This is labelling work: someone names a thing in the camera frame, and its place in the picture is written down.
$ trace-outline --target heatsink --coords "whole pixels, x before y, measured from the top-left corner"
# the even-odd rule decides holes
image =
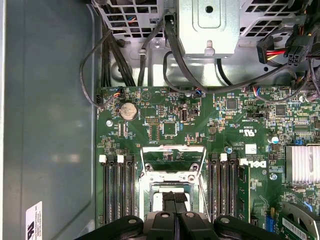
[[[320,183],[320,145],[287,146],[286,180],[293,184]]]

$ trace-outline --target metal bracket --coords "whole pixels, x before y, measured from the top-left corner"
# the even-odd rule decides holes
[[[145,163],[144,154],[150,152],[170,152],[171,150],[178,150],[179,152],[198,152],[202,153],[200,164],[192,164],[189,171],[154,171],[152,166]],[[207,149],[204,146],[187,146],[187,145],[160,145],[158,147],[145,146],[140,150],[142,160],[142,176],[150,183],[163,182],[181,182],[181,183],[195,183],[201,174],[201,169],[205,162]]]
[[[139,49],[138,54],[139,54],[139,55],[145,55],[145,56],[147,56],[147,50],[141,48],[141,49]]]

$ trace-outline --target gray metal panel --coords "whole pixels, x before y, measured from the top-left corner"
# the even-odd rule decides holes
[[[39,201],[43,239],[74,239],[95,228],[95,121],[79,66],[97,28],[78,0],[10,0],[6,21],[3,239],[25,239]]]

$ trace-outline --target ram slot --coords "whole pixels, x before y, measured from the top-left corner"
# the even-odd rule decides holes
[[[134,165],[131,160],[126,162],[126,215],[134,215],[135,212],[135,176]]]
[[[209,211],[211,215],[211,222],[220,214],[220,162],[218,156],[212,156],[209,161],[209,181],[208,181],[208,193],[209,193]]]
[[[120,219],[123,216],[123,187],[124,187],[124,164],[118,163],[116,167],[116,219]]]
[[[221,161],[221,215],[229,213],[229,162]]]
[[[109,185],[108,185],[108,164],[106,163],[103,166],[103,216],[102,216],[102,223],[108,224],[109,223]]]
[[[117,219],[115,216],[117,204],[115,201],[116,198],[116,166],[114,162],[109,162],[107,165],[107,217],[106,220],[108,223],[111,223]]]
[[[237,213],[237,192],[238,192],[238,160],[235,158],[231,158],[229,162],[229,215],[236,217]]]

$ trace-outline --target integrated circuit chip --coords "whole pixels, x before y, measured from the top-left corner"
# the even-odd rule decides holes
[[[177,135],[176,123],[175,122],[164,122],[162,133],[164,136]]]
[[[226,100],[226,109],[227,110],[237,110],[237,100],[236,99],[227,99]]]
[[[275,115],[276,116],[285,116],[286,115],[286,105],[276,105],[275,106]]]

